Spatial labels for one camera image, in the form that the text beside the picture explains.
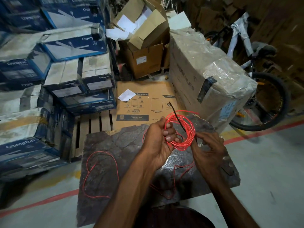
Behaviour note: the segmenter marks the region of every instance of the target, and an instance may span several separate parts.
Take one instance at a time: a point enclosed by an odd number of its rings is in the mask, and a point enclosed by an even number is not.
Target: red floor line
[[[284,129],[288,129],[288,128],[291,128],[291,127],[299,126],[301,124],[304,124],[304,120],[294,122],[294,123],[291,123],[291,124],[287,124],[287,125],[283,125],[283,126],[278,126],[278,127],[271,128],[271,129],[268,129],[268,130],[252,133],[252,134],[249,134],[249,135],[237,137],[237,138],[231,138],[229,140],[226,140],[224,142],[224,144],[227,145],[227,144],[231,144],[231,143],[234,143],[234,142],[246,140],[246,139],[249,139],[249,138],[255,138],[255,137],[263,136],[263,135],[266,135],[266,134],[271,134],[271,133],[274,133],[274,132],[277,132],[277,131],[280,131],[280,130],[284,130]],[[9,214],[19,212],[21,210],[29,209],[29,208],[36,207],[36,206],[45,205],[45,204],[48,204],[48,203],[52,203],[52,202],[70,197],[70,196],[78,195],[78,192],[79,192],[79,189],[72,190],[72,191],[69,191],[69,192],[65,192],[63,194],[52,196],[48,199],[42,200],[42,201],[37,202],[37,203],[33,203],[33,204],[30,204],[30,205],[19,207],[19,208],[12,209],[12,210],[2,211],[2,212],[0,212],[0,218],[3,218],[4,216],[9,215]]]
[[[78,195],[78,192],[79,192],[79,189],[72,190],[72,191],[65,192],[63,194],[52,196],[48,199],[44,199],[44,200],[42,200],[40,202],[37,202],[37,203],[29,204],[27,206],[19,207],[19,208],[16,208],[16,209],[2,211],[2,212],[0,212],[0,218],[4,217],[6,215],[13,214],[13,213],[16,213],[18,211],[24,210],[24,209],[29,209],[29,208],[32,208],[32,207],[41,206],[41,205],[52,203],[52,202],[55,202],[55,201],[58,201],[58,200],[61,200],[61,199],[64,199],[64,198],[67,198],[67,197],[70,197],[70,196]]]

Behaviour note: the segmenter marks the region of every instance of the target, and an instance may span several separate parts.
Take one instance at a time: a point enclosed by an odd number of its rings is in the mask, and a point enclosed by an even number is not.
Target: gray floor
[[[227,145],[241,176],[241,185],[233,188],[233,192],[261,227],[303,227],[303,130],[304,125],[301,125]],[[49,195],[56,188],[65,188],[65,184],[66,191],[69,191],[78,187],[79,180],[63,181],[49,188],[48,192],[46,189],[42,189],[40,193],[32,192],[31,197],[34,200],[37,194]],[[181,203],[204,214],[215,227],[227,227],[211,194]],[[15,204],[14,207],[18,208],[20,204]],[[77,196],[72,196],[25,209],[0,218],[0,227],[74,228],[76,205]]]

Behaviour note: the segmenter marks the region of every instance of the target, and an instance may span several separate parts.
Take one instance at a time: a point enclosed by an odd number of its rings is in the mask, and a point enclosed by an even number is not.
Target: bicycle wheel
[[[246,131],[261,131],[278,124],[287,114],[290,93],[284,82],[270,73],[253,72],[257,85],[251,97],[230,125]]]

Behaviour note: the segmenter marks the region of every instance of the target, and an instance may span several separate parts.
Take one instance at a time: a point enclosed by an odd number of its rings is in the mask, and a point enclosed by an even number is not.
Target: person's right hand
[[[218,133],[196,133],[196,137],[202,139],[210,147],[210,151],[203,151],[196,140],[193,140],[191,149],[197,169],[204,178],[219,173],[223,157],[227,152],[224,139],[220,138]]]

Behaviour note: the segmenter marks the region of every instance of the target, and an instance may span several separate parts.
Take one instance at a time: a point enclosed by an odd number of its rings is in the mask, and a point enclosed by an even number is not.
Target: forearm
[[[115,196],[110,200],[94,228],[132,227],[141,202],[154,176],[155,169],[140,151],[121,180]]]
[[[229,228],[259,228],[250,214],[234,195],[220,171],[205,177]]]

